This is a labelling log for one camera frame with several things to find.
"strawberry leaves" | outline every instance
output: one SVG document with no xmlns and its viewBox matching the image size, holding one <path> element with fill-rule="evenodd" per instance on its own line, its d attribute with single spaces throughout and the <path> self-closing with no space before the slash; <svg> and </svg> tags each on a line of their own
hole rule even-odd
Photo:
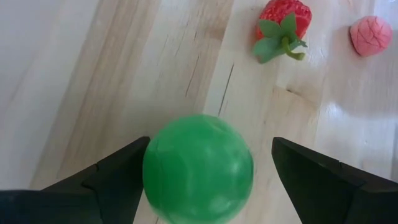
<svg viewBox="0 0 398 224">
<path fill-rule="evenodd" d="M 280 22 L 261 19 L 258 24 L 265 38 L 256 42 L 253 54 L 259 57 L 261 63 L 266 63 L 274 57 L 287 54 L 296 60 L 303 59 L 303 53 L 293 53 L 291 50 L 298 46 L 307 47 L 295 31 L 297 30 L 295 14 L 292 12 Z"/>
<path fill-rule="evenodd" d="M 280 27 L 284 32 L 295 32 L 297 30 L 296 15 L 294 12 L 284 17 L 282 22 L 280 22 Z"/>
<path fill-rule="evenodd" d="M 280 25 L 274 21 L 261 19 L 259 21 L 259 27 L 262 34 L 266 37 L 275 37 L 282 34 Z"/>
</svg>

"toy fruit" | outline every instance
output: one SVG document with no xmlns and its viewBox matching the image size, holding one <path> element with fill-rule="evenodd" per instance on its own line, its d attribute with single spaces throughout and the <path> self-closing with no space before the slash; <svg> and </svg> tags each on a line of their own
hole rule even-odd
<svg viewBox="0 0 398 224">
<path fill-rule="evenodd" d="M 257 25 L 257 39 L 253 54 L 261 63 L 276 56 L 287 54 L 296 60 L 303 60 L 304 53 L 293 53 L 298 46 L 307 47 L 301 40 L 312 19 L 308 6 L 298 0 L 271 0 L 260 15 Z"/>
<path fill-rule="evenodd" d="M 391 25 L 377 16 L 366 16 L 351 26 L 349 33 L 357 53 L 362 57 L 378 54 L 392 40 Z"/>
<path fill-rule="evenodd" d="M 144 189 L 167 223 L 227 223 L 251 193 L 253 158 L 243 138 L 219 118 L 171 122 L 149 143 Z"/>
</svg>

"light wood plank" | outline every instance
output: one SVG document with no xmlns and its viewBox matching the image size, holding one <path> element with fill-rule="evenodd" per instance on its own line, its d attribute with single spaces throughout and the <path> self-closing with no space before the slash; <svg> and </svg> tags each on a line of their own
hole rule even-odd
<svg viewBox="0 0 398 224">
<path fill-rule="evenodd" d="M 111 26 L 117 3 L 117 1 L 100 1 L 98 3 L 96 14 L 74 68 L 72 79 L 52 126 L 35 177 L 30 185 L 33 189 L 42 189 L 65 178 L 57 177 L 57 175 L 86 95 L 86 89 L 102 52 L 106 33 Z"/>
<path fill-rule="evenodd" d="M 12 61 L 0 60 L 0 188 L 29 187 L 97 3 L 2 1 L 2 27 L 17 22 L 1 35 L 12 40 L 0 58 Z"/>
<path fill-rule="evenodd" d="M 90 82 L 84 89 L 82 104 L 77 105 L 79 113 L 75 118 L 73 132 L 66 148 L 67 153 L 58 173 L 60 177 L 72 175 L 107 156 L 102 154 L 101 138 L 106 132 L 109 113 L 118 92 L 123 91 L 119 87 L 129 78 L 130 74 L 124 70 L 126 62 L 134 47 L 137 47 L 138 53 L 140 52 L 142 39 L 145 40 L 150 31 L 146 26 L 146 29 L 142 30 L 141 25 L 152 23 L 153 14 L 147 14 L 147 11 L 156 10 L 156 3 L 157 1 L 118 2 L 99 59 Z"/>
</svg>

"wooden surface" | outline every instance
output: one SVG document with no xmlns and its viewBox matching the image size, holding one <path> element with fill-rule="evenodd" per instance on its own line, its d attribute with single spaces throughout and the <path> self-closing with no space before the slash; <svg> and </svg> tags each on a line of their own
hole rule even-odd
<svg viewBox="0 0 398 224">
<path fill-rule="evenodd" d="M 231 223 L 300 223 L 274 136 L 398 181 L 398 40 L 359 58 L 348 38 L 373 14 L 397 36 L 398 2 L 303 0 L 305 60 L 260 65 L 250 51 L 267 1 L 0 1 L 0 188 L 41 189 L 192 113 L 251 147 L 254 188 Z M 145 196 L 135 223 L 161 223 Z"/>
</svg>

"green strawberry stem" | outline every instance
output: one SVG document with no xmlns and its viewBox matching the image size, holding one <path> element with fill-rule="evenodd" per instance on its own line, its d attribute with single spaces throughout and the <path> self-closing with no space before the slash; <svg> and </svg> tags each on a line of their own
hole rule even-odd
<svg viewBox="0 0 398 224">
<path fill-rule="evenodd" d="M 287 56 L 294 58 L 296 60 L 303 60 L 305 53 L 293 53 L 292 50 L 289 47 L 289 38 L 288 37 L 284 37 L 282 39 L 282 47 L 285 50 L 285 53 L 287 54 Z"/>
</svg>

